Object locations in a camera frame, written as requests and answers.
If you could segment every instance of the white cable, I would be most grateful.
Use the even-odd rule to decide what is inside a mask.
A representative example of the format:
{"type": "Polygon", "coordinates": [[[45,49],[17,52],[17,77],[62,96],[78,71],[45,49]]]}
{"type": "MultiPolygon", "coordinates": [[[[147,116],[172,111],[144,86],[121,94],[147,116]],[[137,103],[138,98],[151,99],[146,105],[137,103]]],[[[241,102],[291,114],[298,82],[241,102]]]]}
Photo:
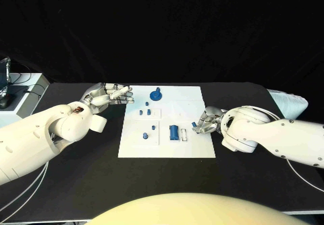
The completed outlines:
{"type": "Polygon", "coordinates": [[[298,177],[317,189],[317,190],[320,190],[320,191],[323,191],[324,192],[324,190],[321,190],[316,185],[313,185],[305,179],[304,179],[304,177],[297,173],[297,171],[295,171],[295,169],[294,169],[294,167],[292,167],[292,165],[291,165],[291,162],[287,160],[287,162],[288,162],[288,164],[290,164],[290,166],[291,166],[291,168],[292,168],[292,170],[294,170],[294,172],[295,172],[295,174],[298,175],[298,177]]]}
{"type": "Polygon", "coordinates": [[[33,184],[36,183],[39,177],[42,176],[42,173],[45,171],[46,165],[43,166],[43,170],[39,173],[39,176],[36,177],[35,181],[32,182],[30,186],[26,188],[26,190],[22,192],[22,194],[2,207],[0,212],[13,204],[13,202],[20,198],[20,196],[26,193],[26,191],[30,189],[30,187],[33,186],[33,184]]]}
{"type": "MultiPolygon", "coordinates": [[[[255,107],[255,106],[245,106],[245,107],[252,107],[252,108],[258,109],[259,111],[262,111],[264,113],[267,113],[268,115],[271,115],[272,118],[274,118],[275,120],[280,120],[280,117],[278,117],[272,112],[269,112],[268,110],[265,110],[265,109],[262,109],[262,108],[258,108],[258,107],[255,107]]],[[[290,162],[288,159],[287,159],[287,162],[288,162],[288,164],[290,164],[290,166],[291,166],[292,171],[295,172],[295,174],[298,175],[298,177],[305,181],[305,183],[307,183],[308,185],[311,185],[317,190],[320,190],[320,191],[324,192],[324,190],[321,190],[316,185],[313,185],[313,184],[305,180],[305,178],[297,173],[297,171],[295,171],[295,169],[294,169],[294,167],[292,167],[291,162],[290,162]]]]}
{"type": "Polygon", "coordinates": [[[42,184],[42,181],[43,181],[43,178],[45,178],[45,175],[46,175],[46,171],[48,171],[48,167],[49,167],[49,162],[46,162],[46,164],[45,164],[43,177],[42,177],[42,179],[40,179],[40,182],[39,182],[39,185],[38,185],[36,190],[33,191],[33,193],[32,193],[29,199],[26,200],[26,202],[23,203],[23,205],[22,205],[22,206],[19,207],[19,209],[12,213],[12,215],[0,222],[0,224],[3,224],[3,222],[6,222],[6,220],[17,213],[17,211],[22,209],[22,207],[26,205],[26,203],[28,203],[29,200],[32,199],[32,197],[33,197],[33,195],[35,195],[35,193],[36,193],[36,191],[38,191],[38,189],[39,189],[39,186],[40,186],[40,184],[42,184]]]}

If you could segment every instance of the blue object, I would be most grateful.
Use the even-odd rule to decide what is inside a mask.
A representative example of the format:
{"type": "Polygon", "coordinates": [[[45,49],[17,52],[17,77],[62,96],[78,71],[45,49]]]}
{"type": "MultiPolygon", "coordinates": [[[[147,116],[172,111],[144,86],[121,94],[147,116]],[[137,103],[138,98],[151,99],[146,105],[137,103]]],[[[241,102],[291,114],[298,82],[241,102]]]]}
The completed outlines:
{"type": "Polygon", "coordinates": [[[179,140],[177,125],[170,126],[170,140],[179,140]]]}
{"type": "Polygon", "coordinates": [[[160,93],[160,88],[157,88],[157,90],[150,93],[150,99],[153,101],[159,101],[161,97],[163,97],[163,94],[160,93]]]}

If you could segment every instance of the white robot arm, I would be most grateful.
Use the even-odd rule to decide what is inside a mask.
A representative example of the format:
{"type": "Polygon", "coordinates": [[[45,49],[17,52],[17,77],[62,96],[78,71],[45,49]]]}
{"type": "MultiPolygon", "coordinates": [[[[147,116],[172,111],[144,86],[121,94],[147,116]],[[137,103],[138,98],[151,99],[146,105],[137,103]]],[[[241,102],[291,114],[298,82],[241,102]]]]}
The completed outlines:
{"type": "Polygon", "coordinates": [[[107,119],[95,114],[108,105],[134,103],[131,96],[130,87],[98,83],[79,102],[58,105],[0,128],[0,185],[35,171],[89,129],[101,133],[107,119]]]}
{"type": "Polygon", "coordinates": [[[252,106],[229,111],[209,106],[193,131],[218,131],[225,137],[222,144],[232,151],[252,153],[259,143],[275,156],[324,168],[323,124],[280,119],[269,111],[252,106]]]}

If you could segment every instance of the black tabletop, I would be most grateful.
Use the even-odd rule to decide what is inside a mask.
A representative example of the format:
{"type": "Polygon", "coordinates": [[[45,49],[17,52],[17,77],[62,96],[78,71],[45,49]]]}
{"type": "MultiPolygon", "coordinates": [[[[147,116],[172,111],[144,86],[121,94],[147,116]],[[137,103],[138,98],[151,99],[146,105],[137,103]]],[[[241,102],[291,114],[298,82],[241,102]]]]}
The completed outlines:
{"type": "MultiPolygon", "coordinates": [[[[35,113],[78,101],[91,85],[53,83],[35,113]]],[[[200,86],[206,106],[232,109],[252,105],[282,117],[267,89],[252,83],[159,84],[163,85],[200,86]]],[[[51,160],[43,184],[10,222],[91,219],[134,199],[176,192],[228,195],[281,211],[324,210],[324,193],[297,177],[287,161],[262,146],[251,154],[232,152],[222,146],[216,132],[216,158],[118,158],[124,112],[124,105],[110,106],[101,113],[108,119],[104,132],[89,131],[51,160]]],[[[324,188],[317,169],[295,162],[292,165],[324,188]]],[[[26,189],[40,170],[0,186],[0,207],[26,189]]],[[[17,209],[32,191],[0,213],[0,218],[17,209]]]]}

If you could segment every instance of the black curtain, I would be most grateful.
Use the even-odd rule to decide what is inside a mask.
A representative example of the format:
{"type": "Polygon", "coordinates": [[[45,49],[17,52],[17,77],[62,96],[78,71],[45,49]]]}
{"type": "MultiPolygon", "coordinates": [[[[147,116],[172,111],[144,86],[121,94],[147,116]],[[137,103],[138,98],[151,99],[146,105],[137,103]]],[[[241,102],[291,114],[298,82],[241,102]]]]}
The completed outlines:
{"type": "Polygon", "coordinates": [[[323,21],[298,0],[2,1],[0,54],[55,82],[254,82],[323,110],[323,21]]]}

